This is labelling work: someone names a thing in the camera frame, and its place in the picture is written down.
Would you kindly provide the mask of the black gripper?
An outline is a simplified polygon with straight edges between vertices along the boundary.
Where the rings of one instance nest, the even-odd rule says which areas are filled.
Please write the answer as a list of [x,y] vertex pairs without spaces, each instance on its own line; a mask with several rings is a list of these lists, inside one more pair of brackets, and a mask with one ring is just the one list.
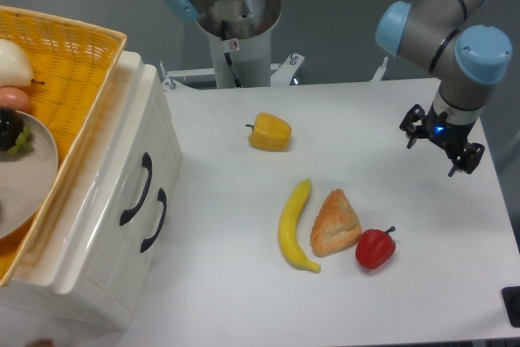
[[448,177],[452,177],[456,171],[472,173],[480,164],[485,146],[468,141],[475,123],[452,124],[448,117],[447,111],[438,114],[433,106],[426,112],[419,104],[414,105],[399,126],[408,137],[406,148],[411,149],[417,140],[428,139],[441,148],[451,161]]

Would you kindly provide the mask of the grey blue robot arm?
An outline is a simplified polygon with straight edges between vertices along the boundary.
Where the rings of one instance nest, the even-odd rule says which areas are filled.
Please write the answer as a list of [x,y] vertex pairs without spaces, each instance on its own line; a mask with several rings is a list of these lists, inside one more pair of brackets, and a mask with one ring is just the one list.
[[[210,42],[220,88],[264,87],[272,82],[271,31],[281,0],[163,0],[179,18],[194,21]],[[440,81],[431,107],[413,106],[401,122],[410,143],[440,147],[453,171],[471,173],[484,148],[468,136],[512,54],[498,28],[465,26],[486,0],[421,0],[393,3],[381,17],[375,41]]]

